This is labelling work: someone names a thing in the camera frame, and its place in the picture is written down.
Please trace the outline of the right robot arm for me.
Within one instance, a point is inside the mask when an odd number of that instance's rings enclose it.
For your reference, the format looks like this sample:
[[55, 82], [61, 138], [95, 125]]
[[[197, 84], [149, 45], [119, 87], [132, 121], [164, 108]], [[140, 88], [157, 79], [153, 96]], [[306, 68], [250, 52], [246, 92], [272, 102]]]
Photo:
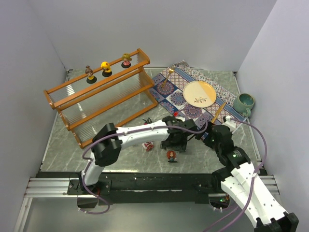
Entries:
[[273, 197], [245, 151], [234, 145], [231, 129], [235, 123], [208, 123], [204, 144], [212, 148], [224, 166], [213, 172], [213, 186], [222, 190], [246, 215], [256, 232], [295, 232], [299, 220], [287, 212]]

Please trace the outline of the blonde pink dress figurine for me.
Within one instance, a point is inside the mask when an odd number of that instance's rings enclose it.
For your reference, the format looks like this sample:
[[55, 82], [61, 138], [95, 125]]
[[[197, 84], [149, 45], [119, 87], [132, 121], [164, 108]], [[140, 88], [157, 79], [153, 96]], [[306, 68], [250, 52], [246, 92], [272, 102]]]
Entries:
[[128, 53], [124, 53], [123, 55], [122, 55], [122, 64], [121, 64], [121, 66], [123, 67], [123, 68], [129, 68], [130, 66], [131, 66], [131, 60], [132, 60], [132, 58], [131, 58], [131, 56], [130, 56], [130, 54], [128, 54]]

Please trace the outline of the brown hair yellow figurine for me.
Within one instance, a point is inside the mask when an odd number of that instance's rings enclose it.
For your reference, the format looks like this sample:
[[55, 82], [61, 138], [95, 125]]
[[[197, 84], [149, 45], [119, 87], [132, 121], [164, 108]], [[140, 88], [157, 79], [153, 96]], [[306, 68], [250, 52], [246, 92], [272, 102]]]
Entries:
[[93, 70], [90, 68], [89, 65], [85, 67], [85, 74], [87, 75], [87, 83], [93, 84], [97, 81], [97, 78], [93, 75]]

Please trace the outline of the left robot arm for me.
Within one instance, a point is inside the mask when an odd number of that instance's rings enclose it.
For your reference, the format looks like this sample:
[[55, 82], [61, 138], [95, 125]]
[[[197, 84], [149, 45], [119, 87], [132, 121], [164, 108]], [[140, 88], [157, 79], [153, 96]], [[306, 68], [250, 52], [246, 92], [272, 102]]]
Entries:
[[95, 185], [104, 168], [118, 160], [121, 150], [153, 141], [184, 148], [187, 137], [196, 133], [197, 126], [193, 120], [182, 121], [173, 116], [134, 127], [116, 127], [108, 123], [82, 154], [87, 165], [79, 174], [80, 185], [83, 190]]

